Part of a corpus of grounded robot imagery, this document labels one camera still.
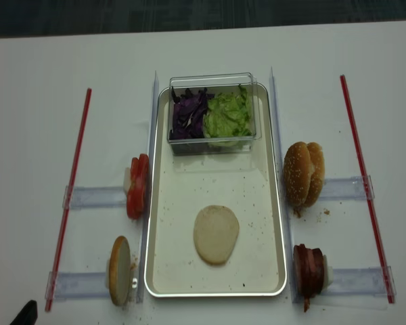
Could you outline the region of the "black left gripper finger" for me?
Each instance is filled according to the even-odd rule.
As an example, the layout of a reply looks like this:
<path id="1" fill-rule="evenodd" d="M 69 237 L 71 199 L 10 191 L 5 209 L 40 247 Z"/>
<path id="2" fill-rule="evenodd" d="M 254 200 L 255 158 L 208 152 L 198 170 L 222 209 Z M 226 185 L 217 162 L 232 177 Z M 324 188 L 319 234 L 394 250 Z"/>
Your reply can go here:
<path id="1" fill-rule="evenodd" d="M 10 323 L 10 325 L 35 325 L 38 318 L 37 302 L 30 300 Z"/>

